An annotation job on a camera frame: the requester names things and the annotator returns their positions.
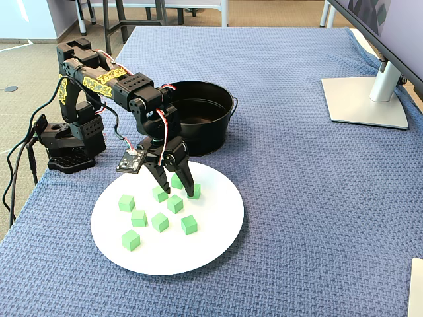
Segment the black bucket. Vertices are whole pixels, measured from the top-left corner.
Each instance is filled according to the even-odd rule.
[[[178,109],[181,136],[190,156],[218,150],[225,142],[227,125],[238,100],[226,89],[211,83],[180,81],[172,85],[176,88],[172,104]]]

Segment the silver monitor base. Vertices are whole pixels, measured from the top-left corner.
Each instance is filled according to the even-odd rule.
[[[374,102],[370,92],[376,77],[323,78],[332,121],[408,129],[403,105],[392,94],[388,102]]]

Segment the monitor stand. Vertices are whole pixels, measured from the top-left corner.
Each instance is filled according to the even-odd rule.
[[[394,94],[401,72],[391,62],[381,69],[376,77],[322,79],[332,121],[408,129],[404,108]]]

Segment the yellow label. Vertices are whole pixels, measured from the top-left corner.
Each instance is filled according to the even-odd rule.
[[[66,86],[67,86],[67,78],[61,81],[59,91],[58,91],[59,100],[61,101],[62,104],[66,103],[66,97],[67,97]]]
[[[111,71],[109,71],[106,74],[98,76],[97,80],[99,80],[102,84],[105,84],[110,79],[118,78],[118,77],[125,75],[125,74],[126,74],[126,72],[123,68],[116,68],[116,69],[112,69]]]
[[[103,96],[112,98],[112,87],[102,85],[95,79],[85,76],[82,85],[86,86],[93,92],[97,92],[99,94],[102,94]]]

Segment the table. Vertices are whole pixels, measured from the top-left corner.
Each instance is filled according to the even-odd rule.
[[[239,98],[224,146],[192,160],[238,187],[241,232],[182,275],[139,275],[107,260],[91,211],[119,177],[125,145],[104,113],[108,148],[97,166],[47,171],[0,245],[1,312],[406,316],[411,261],[423,256],[423,116],[398,88],[409,130],[331,122],[321,78],[378,68],[348,29],[143,27],[118,61],[157,85],[204,80]],[[135,120],[115,109],[135,143]]]

